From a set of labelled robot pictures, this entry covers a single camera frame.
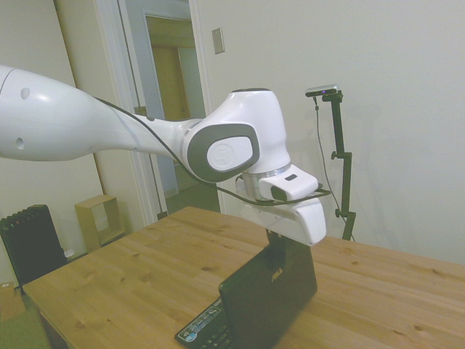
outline laptop screen back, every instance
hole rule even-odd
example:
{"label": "laptop screen back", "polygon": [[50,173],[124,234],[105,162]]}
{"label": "laptop screen back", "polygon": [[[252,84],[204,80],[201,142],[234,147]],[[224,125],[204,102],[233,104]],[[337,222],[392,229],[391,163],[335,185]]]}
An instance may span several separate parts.
{"label": "laptop screen back", "polygon": [[317,291],[310,248],[280,237],[219,286],[235,349],[271,348]]}

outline black laptop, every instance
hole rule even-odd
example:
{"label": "black laptop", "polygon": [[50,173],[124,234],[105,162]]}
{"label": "black laptop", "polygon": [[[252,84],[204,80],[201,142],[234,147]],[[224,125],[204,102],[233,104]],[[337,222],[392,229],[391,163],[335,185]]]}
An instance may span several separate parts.
{"label": "black laptop", "polygon": [[219,285],[220,298],[176,340],[189,349],[271,348],[316,291],[310,248],[274,238]]}

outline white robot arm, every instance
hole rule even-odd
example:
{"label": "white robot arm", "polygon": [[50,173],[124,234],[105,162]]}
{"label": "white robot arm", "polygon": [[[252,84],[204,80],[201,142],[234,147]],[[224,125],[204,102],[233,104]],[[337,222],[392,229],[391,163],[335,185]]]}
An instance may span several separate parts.
{"label": "white robot arm", "polygon": [[317,180],[291,164],[275,94],[266,89],[231,92],[205,119],[146,121],[165,145],[127,113],[85,92],[43,76],[0,65],[0,157],[71,160],[107,149],[178,158],[200,180],[238,176],[238,192],[256,200],[241,215],[303,244],[326,234]]}

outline power cord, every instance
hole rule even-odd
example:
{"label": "power cord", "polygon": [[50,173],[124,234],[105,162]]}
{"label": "power cord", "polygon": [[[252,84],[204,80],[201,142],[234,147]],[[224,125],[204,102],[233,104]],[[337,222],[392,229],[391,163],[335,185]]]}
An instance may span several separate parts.
{"label": "power cord", "polygon": [[210,183],[210,182],[206,182],[204,180],[201,180],[200,178],[197,178],[195,175],[193,175],[188,169],[187,167],[182,163],[181,159],[179,159],[179,157],[174,153],[174,151],[172,151],[170,149],[170,147],[160,138],[160,136],[158,136],[145,122],[143,122],[141,119],[137,118],[135,115],[131,114],[130,112],[128,111],[125,111],[123,108],[120,108],[118,107],[117,105],[114,105],[106,100],[102,100],[100,98],[95,98],[96,100],[99,100],[100,102],[110,106],[111,108],[114,108],[116,109],[117,111],[120,111],[124,114],[126,114],[127,116],[131,117],[132,119],[134,119],[135,121],[139,122],[141,125],[143,125],[143,127],[145,127],[150,133],[152,136],[154,136],[154,138],[157,139],[157,141],[159,141],[159,143],[170,153],[170,155],[173,157],[173,159],[175,161],[177,161],[177,163],[181,166],[181,168],[191,177],[193,178],[194,180],[196,180],[197,182],[201,183],[201,184],[204,184],[210,188],[214,188],[215,190],[218,190],[218,191],[221,191],[223,193],[226,193],[228,195],[231,195],[235,198],[238,198],[239,200],[243,201],[243,202],[246,202],[247,204],[252,204],[252,205],[255,205],[255,206],[280,206],[280,205],[287,205],[287,204],[297,204],[299,202],[303,202],[303,201],[306,201],[306,200],[310,200],[312,198],[320,198],[322,196],[327,196],[330,194],[330,191],[328,190],[325,190],[325,189],[322,189],[322,188],[318,188],[317,190],[315,190],[315,192],[318,192],[319,194],[315,194],[315,195],[311,195],[311,196],[306,196],[304,198],[299,198],[297,200],[290,200],[290,201],[273,201],[273,200],[269,200],[269,201],[253,201],[253,200],[249,200],[247,198],[244,198],[243,196],[240,196],[236,193],[233,193],[232,191],[229,191],[228,189],[224,189],[224,188],[220,188],[220,187],[217,187],[215,184],[213,183]]}
{"label": "power cord", "polygon": [[[331,195],[334,198],[334,202],[336,203],[336,207],[337,207],[337,209],[339,211],[341,211],[341,207],[339,206],[339,202],[337,201],[337,198],[336,198],[336,196],[334,195],[334,192],[333,192],[333,188],[331,187],[331,184],[329,182],[328,172],[326,171],[326,160],[325,160],[325,155],[324,155],[324,152],[323,152],[323,146],[321,145],[321,137],[320,137],[320,114],[319,114],[320,107],[318,106],[318,102],[317,102],[316,97],[313,97],[313,101],[315,102],[315,111],[316,111],[316,114],[317,114],[317,137],[318,137],[318,145],[320,146],[321,159],[323,160],[323,171],[325,172],[326,182],[328,183],[328,188],[329,188],[329,191],[330,191]],[[344,224],[347,224],[346,219],[344,217],[342,217],[342,216],[340,216],[340,217],[344,221]]]}

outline wooden table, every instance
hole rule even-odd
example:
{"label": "wooden table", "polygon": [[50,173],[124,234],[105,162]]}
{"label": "wooden table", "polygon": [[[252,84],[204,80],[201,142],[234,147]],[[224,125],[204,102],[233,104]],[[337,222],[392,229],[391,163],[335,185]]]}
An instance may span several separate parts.
{"label": "wooden table", "polygon": [[[266,244],[263,228],[187,208],[24,290],[75,348],[183,348],[174,334]],[[336,238],[312,253],[318,292],[276,348],[465,348],[465,266]]]}

